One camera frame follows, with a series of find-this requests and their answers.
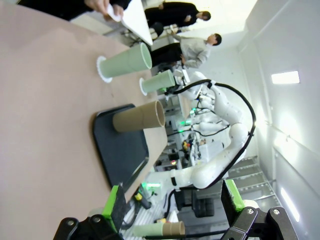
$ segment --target man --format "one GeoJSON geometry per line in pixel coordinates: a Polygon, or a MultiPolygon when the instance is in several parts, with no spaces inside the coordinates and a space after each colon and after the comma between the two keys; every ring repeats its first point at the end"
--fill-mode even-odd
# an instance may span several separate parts
{"type": "Polygon", "coordinates": [[[176,24],[185,27],[196,23],[197,19],[208,21],[211,18],[208,11],[198,11],[194,4],[188,2],[164,2],[159,7],[146,9],[144,13],[149,27],[157,22],[163,26],[176,24]]]}
{"type": "Polygon", "coordinates": [[[123,17],[131,0],[20,0],[17,4],[68,20],[95,10],[108,19],[108,5],[114,14],[123,17]]]}
{"type": "Polygon", "coordinates": [[[178,43],[172,43],[151,52],[152,65],[180,61],[188,68],[199,68],[206,62],[212,46],[218,46],[222,38],[218,33],[210,35],[207,40],[173,35],[178,43]]]}

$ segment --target brown cup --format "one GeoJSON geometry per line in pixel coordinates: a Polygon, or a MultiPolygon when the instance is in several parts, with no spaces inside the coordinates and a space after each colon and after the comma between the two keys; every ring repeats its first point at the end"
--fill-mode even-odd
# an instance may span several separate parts
{"type": "Polygon", "coordinates": [[[165,111],[157,100],[116,113],[112,122],[119,133],[163,127],[166,122],[165,111]]]}
{"type": "Polygon", "coordinates": [[[186,228],[183,221],[164,223],[162,227],[163,236],[182,236],[186,234],[186,228]]]}

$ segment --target green cup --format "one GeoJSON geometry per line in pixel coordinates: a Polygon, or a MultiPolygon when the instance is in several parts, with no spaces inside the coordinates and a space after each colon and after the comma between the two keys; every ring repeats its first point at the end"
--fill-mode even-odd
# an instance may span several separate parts
{"type": "Polygon", "coordinates": [[[148,80],[140,80],[140,88],[144,95],[174,85],[176,85],[175,77],[170,70],[161,72],[148,80]]]}
{"type": "Polygon", "coordinates": [[[109,59],[100,56],[97,69],[105,82],[111,82],[112,77],[148,70],[152,68],[152,59],[145,43],[140,43],[109,59]]]}

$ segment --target black hair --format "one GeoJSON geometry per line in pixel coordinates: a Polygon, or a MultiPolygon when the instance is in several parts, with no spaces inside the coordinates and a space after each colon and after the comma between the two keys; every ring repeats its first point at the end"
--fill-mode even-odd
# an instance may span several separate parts
{"type": "Polygon", "coordinates": [[[214,35],[215,35],[216,44],[213,44],[213,46],[218,46],[222,42],[222,37],[218,33],[215,33],[214,35]]]}
{"type": "Polygon", "coordinates": [[[203,11],[203,12],[202,12],[202,16],[203,16],[203,17],[206,17],[206,20],[205,20],[205,21],[209,21],[209,20],[211,19],[211,14],[210,14],[210,12],[208,12],[208,11],[203,11]]]}

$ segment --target white robotic arm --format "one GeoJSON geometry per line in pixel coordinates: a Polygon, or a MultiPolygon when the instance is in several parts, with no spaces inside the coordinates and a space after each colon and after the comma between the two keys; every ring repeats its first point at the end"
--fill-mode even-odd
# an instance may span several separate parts
{"type": "MultiPolygon", "coordinates": [[[[201,73],[198,73],[196,77],[201,78],[200,80],[206,79],[201,73]]],[[[184,96],[193,99],[197,98],[200,93],[199,86],[196,86],[196,89],[193,88],[195,87],[188,89],[188,91],[186,91],[188,93],[184,94],[184,96]]],[[[156,197],[159,200],[163,199],[167,192],[173,189],[177,190],[190,185],[193,185],[197,189],[208,187],[227,168],[248,139],[248,129],[243,124],[243,114],[236,106],[230,104],[226,95],[214,85],[209,89],[202,84],[200,89],[201,93],[205,94],[199,97],[201,106],[213,111],[230,125],[230,144],[208,163],[184,169],[151,172],[146,179],[146,183],[147,186],[148,184],[150,186],[156,186],[150,190],[156,193],[156,197]],[[214,99],[208,97],[210,91],[213,92],[214,99]]],[[[216,123],[201,122],[198,125],[198,129],[216,131],[218,127],[221,129],[222,125],[223,122],[220,126],[216,123]]],[[[244,157],[245,153],[246,151],[238,158],[238,161],[244,157]]]]}

